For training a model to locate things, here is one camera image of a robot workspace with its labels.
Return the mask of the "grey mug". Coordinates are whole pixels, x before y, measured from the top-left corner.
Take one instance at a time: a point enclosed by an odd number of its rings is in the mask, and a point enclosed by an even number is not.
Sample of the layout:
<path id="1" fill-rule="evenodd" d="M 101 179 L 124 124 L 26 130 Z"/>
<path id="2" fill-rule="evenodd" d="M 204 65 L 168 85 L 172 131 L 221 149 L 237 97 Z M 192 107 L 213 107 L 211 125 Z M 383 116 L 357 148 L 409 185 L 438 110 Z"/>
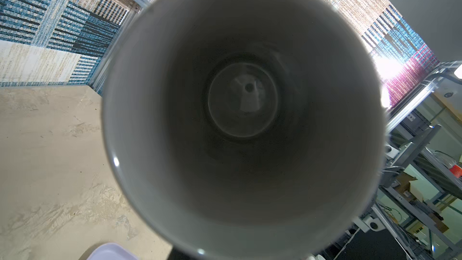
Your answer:
<path id="1" fill-rule="evenodd" d="M 381 82 L 321 0 L 156 0 L 110 62 L 102 127 L 144 222 L 206 260 L 296 260 L 369 206 Z"/>

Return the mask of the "lavender silicone tray mat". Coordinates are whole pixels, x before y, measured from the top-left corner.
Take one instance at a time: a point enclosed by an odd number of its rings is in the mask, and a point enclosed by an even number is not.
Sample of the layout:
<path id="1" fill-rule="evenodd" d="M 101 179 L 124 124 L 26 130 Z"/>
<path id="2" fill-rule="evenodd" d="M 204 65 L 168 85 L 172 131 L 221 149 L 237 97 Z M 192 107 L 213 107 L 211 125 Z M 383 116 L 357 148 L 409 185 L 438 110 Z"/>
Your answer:
<path id="1" fill-rule="evenodd" d="M 97 247 L 87 260 L 138 260 L 138 258 L 117 243 L 106 243 Z"/>

